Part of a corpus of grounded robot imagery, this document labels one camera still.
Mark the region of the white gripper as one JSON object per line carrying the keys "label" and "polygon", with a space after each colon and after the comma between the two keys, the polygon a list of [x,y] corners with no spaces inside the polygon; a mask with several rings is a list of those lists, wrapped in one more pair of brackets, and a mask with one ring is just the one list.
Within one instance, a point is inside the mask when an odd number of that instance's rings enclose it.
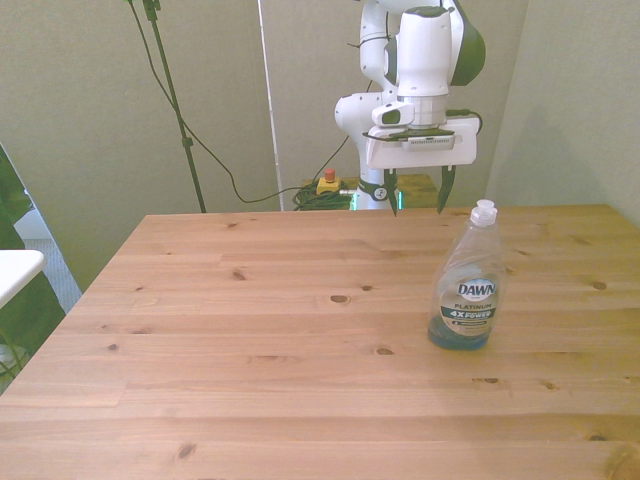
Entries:
{"label": "white gripper", "polygon": [[365,161],[370,169],[385,170],[385,188],[397,215],[397,173],[394,169],[443,166],[436,208],[441,213],[451,194],[457,165],[469,165],[477,156],[477,118],[449,119],[440,133],[409,134],[400,127],[374,126],[366,134]]}

